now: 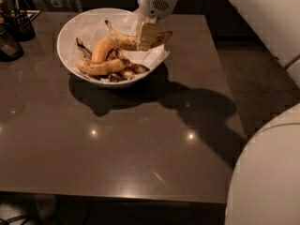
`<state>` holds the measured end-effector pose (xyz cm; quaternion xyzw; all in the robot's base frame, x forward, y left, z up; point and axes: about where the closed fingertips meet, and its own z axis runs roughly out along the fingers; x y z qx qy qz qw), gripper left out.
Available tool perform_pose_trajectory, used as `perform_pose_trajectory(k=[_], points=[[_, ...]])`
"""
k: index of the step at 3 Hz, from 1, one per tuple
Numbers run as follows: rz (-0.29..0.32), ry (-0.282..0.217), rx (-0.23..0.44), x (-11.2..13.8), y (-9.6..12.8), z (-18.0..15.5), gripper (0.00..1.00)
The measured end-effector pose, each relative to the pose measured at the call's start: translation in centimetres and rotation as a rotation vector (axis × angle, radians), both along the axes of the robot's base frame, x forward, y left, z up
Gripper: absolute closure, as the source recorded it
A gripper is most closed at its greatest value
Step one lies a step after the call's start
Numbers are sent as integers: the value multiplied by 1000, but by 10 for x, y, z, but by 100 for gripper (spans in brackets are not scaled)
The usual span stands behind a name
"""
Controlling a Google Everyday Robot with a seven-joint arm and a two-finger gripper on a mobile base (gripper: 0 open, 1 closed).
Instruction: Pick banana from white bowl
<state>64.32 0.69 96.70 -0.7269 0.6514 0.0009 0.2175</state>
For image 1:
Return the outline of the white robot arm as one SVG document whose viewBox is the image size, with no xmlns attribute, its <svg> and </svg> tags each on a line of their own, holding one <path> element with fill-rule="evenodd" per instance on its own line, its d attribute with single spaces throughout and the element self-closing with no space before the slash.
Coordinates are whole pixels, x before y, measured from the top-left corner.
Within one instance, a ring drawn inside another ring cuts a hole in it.
<svg viewBox="0 0 300 225">
<path fill-rule="evenodd" d="M 229 0 L 300 81 L 300 0 Z M 300 225 L 300 104 L 264 125 L 232 173 L 224 225 Z"/>
</svg>

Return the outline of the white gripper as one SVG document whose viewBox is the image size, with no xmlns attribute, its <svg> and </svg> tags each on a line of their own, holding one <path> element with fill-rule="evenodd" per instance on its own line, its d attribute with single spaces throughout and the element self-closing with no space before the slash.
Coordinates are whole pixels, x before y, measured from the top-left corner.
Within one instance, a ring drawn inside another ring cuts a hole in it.
<svg viewBox="0 0 300 225">
<path fill-rule="evenodd" d="M 138 11 L 145 17 L 165 18 L 171 15 L 178 0 L 138 0 Z M 147 51 L 156 40 L 160 26 L 155 22 L 142 22 L 137 50 Z"/>
</svg>

